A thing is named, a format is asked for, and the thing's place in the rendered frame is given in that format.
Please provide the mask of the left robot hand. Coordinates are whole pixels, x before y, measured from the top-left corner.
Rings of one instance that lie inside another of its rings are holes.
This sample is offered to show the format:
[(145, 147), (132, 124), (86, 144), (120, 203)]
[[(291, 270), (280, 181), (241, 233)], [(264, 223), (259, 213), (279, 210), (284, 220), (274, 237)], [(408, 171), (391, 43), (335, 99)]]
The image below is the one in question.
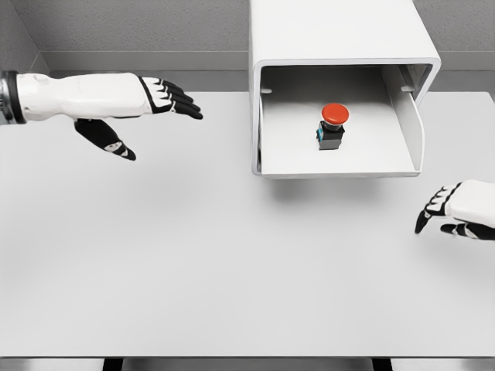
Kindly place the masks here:
[(176, 113), (201, 120), (201, 109), (184, 90), (158, 77), (134, 73), (96, 73), (67, 78), (73, 83), (63, 112), (78, 134), (96, 147), (129, 161), (135, 153), (104, 121), (147, 114)]

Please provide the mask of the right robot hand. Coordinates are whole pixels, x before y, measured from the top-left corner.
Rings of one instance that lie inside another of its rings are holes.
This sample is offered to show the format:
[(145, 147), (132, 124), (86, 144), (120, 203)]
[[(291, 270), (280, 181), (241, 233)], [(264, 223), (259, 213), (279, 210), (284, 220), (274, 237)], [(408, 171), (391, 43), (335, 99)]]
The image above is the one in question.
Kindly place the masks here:
[(495, 242), (495, 183), (466, 180), (444, 185), (418, 214), (415, 233), (433, 217), (451, 217), (456, 223), (440, 227), (443, 233)]

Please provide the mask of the white tabletop storage cabinet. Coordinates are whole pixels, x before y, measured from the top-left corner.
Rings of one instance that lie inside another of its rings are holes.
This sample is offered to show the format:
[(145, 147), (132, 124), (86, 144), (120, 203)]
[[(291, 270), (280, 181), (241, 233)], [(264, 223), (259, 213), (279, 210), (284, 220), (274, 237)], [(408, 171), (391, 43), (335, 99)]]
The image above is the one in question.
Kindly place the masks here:
[(250, 98), (265, 66), (399, 65), (418, 108), (440, 70), (413, 0), (250, 0), (249, 16)]

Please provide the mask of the white cabinet drawer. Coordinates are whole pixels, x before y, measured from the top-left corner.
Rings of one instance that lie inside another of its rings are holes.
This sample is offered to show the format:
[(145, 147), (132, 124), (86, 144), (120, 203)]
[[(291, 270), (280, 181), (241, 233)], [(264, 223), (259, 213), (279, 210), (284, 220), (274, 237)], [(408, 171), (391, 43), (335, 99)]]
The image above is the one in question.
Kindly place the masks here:
[[(399, 65), (265, 66), (253, 81), (253, 171), (267, 178), (417, 176), (425, 133)], [(317, 130), (327, 104), (350, 112), (338, 149)]]

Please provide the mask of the red button load switch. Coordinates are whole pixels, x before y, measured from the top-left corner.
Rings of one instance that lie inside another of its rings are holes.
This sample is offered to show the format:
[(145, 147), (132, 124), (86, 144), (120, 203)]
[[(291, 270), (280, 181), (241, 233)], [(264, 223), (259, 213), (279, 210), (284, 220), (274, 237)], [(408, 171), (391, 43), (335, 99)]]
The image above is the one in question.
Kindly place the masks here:
[(337, 150), (345, 133), (343, 125), (348, 121), (348, 109), (338, 103), (327, 104), (321, 111), (322, 120), (316, 131), (319, 150)]

